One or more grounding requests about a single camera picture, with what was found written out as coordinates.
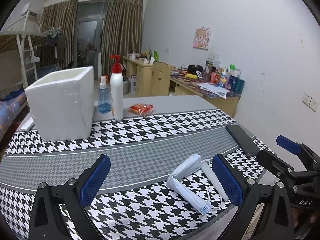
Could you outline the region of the person's right hand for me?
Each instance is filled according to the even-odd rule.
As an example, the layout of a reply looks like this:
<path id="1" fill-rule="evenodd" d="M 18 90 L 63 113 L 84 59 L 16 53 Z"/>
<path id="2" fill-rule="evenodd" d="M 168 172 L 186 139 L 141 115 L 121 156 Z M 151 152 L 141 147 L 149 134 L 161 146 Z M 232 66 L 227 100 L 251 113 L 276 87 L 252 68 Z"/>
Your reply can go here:
<path id="1" fill-rule="evenodd" d="M 312 209 L 291 208 L 295 238 L 303 239 L 311 230 L 317 219 L 316 212 Z"/>

